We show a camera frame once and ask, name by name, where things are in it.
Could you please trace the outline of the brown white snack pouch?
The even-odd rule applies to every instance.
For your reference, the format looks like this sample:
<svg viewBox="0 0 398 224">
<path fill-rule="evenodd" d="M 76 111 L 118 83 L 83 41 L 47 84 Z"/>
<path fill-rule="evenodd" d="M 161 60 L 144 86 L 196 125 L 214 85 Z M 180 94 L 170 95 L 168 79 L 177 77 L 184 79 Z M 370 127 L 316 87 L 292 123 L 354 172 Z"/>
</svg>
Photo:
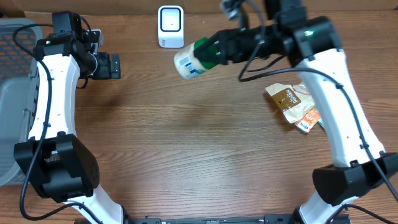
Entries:
<svg viewBox="0 0 398 224">
<path fill-rule="evenodd" d="M 304 82 L 297 85 L 275 83 L 266 87 L 266 92 L 291 124 L 301 120 L 315 106 Z"/>
</svg>

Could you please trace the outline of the teal wet wipes pack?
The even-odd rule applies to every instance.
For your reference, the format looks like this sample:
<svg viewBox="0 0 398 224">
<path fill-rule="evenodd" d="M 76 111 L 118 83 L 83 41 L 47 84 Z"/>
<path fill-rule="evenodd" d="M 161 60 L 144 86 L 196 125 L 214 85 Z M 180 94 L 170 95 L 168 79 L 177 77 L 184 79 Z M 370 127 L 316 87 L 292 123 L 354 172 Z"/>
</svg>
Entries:
<svg viewBox="0 0 398 224">
<path fill-rule="evenodd" d="M 318 124 L 319 124 L 322 128 L 325 128 L 325 125 L 324 125 L 324 122 L 323 122 L 322 118 L 319 118 Z"/>
</svg>

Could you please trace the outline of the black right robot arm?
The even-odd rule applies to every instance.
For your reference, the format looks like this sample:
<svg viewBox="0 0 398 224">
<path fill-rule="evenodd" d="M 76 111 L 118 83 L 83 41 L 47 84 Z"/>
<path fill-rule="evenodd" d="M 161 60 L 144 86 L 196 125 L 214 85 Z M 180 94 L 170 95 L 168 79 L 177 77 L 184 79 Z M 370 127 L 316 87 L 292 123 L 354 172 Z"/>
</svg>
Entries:
<svg viewBox="0 0 398 224">
<path fill-rule="evenodd" d="M 309 19 L 300 1 L 266 1 L 261 21 L 272 25 L 249 29 L 241 1 L 220 5 L 239 29 L 221 30 L 193 52 L 202 62 L 249 65 L 256 57 L 279 54 L 289 70 L 307 86 L 328 135 L 331 165 L 312 174 L 315 192 L 296 208 L 291 223 L 330 223 L 342 210 L 397 172 L 397 154 L 388 153 L 373 133 L 351 82 L 346 55 L 332 22 L 324 16 Z"/>
</svg>

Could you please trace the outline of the green lid jar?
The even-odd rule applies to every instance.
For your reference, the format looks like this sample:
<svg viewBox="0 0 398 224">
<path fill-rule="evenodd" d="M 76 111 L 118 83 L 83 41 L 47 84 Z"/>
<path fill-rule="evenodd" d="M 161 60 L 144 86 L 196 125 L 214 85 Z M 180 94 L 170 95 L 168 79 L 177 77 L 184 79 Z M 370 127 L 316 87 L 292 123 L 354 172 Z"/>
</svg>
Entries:
<svg viewBox="0 0 398 224">
<path fill-rule="evenodd" d="M 194 50 L 207 40 L 204 37 L 175 54 L 174 65 L 182 78 L 191 80 L 217 66 L 217 63 L 199 60 L 194 56 Z"/>
</svg>

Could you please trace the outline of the orange Kleenex tissue pack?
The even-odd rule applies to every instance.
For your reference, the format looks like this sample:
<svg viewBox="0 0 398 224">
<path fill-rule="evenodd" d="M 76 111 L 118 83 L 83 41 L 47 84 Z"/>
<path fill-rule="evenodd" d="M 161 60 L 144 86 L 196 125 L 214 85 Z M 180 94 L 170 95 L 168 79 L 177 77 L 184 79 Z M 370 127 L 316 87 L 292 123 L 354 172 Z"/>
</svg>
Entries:
<svg viewBox="0 0 398 224">
<path fill-rule="evenodd" d="M 319 111 L 312 108 L 301 120 L 295 122 L 295 126 L 303 133 L 307 134 L 318 123 L 321 118 Z"/>
</svg>

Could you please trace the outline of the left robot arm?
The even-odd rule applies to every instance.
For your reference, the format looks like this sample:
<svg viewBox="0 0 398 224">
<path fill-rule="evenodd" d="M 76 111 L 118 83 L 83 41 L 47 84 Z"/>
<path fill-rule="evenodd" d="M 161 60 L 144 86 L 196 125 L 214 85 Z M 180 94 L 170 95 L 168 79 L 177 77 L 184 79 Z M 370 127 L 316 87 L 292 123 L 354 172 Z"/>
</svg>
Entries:
<svg viewBox="0 0 398 224">
<path fill-rule="evenodd" d="M 75 129 L 78 81 L 120 79 L 119 55 L 100 52 L 101 31 L 77 13 L 55 12 L 51 26 L 52 33 L 30 51 L 39 86 L 28 138 L 14 146 L 25 174 L 22 186 L 57 202 L 61 210 L 76 209 L 89 223 L 127 223 L 125 209 L 100 185 L 96 157 Z"/>
</svg>

